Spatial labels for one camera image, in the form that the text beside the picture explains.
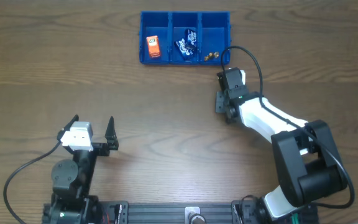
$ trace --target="blue tray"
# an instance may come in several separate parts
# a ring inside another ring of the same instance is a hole
[[[184,60],[174,41],[185,37],[185,29],[197,31],[197,51],[190,60]],[[149,12],[140,14],[139,60],[144,64],[200,64],[220,65],[221,58],[204,62],[210,52],[222,53],[230,46],[230,12]],[[161,57],[150,58],[146,37],[157,35]],[[230,62],[230,52],[223,62]]]

